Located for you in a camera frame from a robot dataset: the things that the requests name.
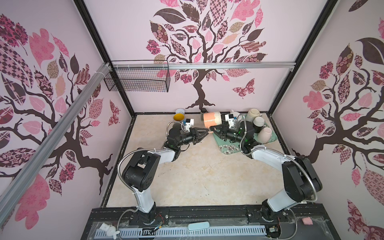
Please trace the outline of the peach orange mug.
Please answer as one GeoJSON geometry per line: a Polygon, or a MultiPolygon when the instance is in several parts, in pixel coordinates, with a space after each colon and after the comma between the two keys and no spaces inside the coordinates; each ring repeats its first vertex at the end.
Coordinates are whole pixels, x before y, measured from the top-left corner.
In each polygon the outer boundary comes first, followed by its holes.
{"type": "Polygon", "coordinates": [[[217,126],[222,124],[222,117],[220,112],[209,112],[203,114],[203,121],[205,128],[217,126]]]}

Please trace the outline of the green floral tray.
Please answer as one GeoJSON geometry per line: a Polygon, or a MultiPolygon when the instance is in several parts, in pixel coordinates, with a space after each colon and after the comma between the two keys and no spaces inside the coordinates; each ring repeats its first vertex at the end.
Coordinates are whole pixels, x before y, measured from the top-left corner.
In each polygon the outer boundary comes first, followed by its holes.
{"type": "MultiPolygon", "coordinates": [[[[235,130],[238,130],[238,128],[240,127],[240,123],[241,122],[245,122],[246,121],[245,120],[246,115],[242,114],[242,117],[243,117],[243,119],[241,121],[237,121],[236,122],[236,126],[234,128],[235,130]]],[[[266,122],[265,122],[264,128],[265,127],[271,128],[271,127],[269,127],[269,125],[267,125],[266,122]]],[[[272,131],[273,131],[272,136],[271,136],[270,140],[266,144],[272,143],[272,142],[275,142],[275,141],[278,140],[278,137],[277,137],[277,135],[276,135],[276,133],[274,132],[273,129],[272,129],[272,131]]],[[[250,153],[251,150],[255,146],[263,145],[263,144],[258,142],[257,136],[258,136],[258,134],[255,134],[255,131],[254,131],[253,122],[251,123],[251,140],[249,142],[241,141],[240,143],[237,143],[237,142],[233,142],[233,141],[230,141],[230,140],[224,141],[224,140],[220,139],[220,136],[216,136],[214,134],[214,138],[215,138],[215,140],[216,140],[216,142],[218,144],[218,147],[219,147],[220,151],[223,154],[225,154],[225,155],[230,155],[230,154],[237,153],[237,152],[250,153]]]]}

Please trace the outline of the blue iridescent mug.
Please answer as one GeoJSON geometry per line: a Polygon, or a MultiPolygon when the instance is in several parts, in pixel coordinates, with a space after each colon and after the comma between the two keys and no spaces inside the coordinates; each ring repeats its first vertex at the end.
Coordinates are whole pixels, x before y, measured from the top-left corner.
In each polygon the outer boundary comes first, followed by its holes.
{"type": "Polygon", "coordinates": [[[174,121],[176,122],[182,122],[186,119],[186,116],[184,113],[176,113],[174,116],[173,116],[173,119],[174,121]]]}

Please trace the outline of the dark grey mug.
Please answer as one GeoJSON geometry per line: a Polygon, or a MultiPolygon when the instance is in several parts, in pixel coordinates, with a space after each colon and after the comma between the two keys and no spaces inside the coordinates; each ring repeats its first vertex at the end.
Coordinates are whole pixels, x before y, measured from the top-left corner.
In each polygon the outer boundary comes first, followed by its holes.
{"type": "Polygon", "coordinates": [[[182,130],[182,124],[181,123],[174,123],[172,129],[180,131],[180,130],[182,130]]]}

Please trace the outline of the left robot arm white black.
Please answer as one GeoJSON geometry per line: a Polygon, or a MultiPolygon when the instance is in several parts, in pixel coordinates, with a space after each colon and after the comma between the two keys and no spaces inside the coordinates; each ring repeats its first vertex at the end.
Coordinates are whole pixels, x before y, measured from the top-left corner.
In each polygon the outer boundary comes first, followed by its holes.
{"type": "Polygon", "coordinates": [[[137,211],[149,214],[154,211],[155,201],[150,186],[159,165],[175,161],[182,152],[181,146],[200,143],[209,134],[206,128],[182,127],[168,130],[166,140],[160,149],[139,148],[125,155],[118,163],[118,177],[134,194],[137,211]]]}

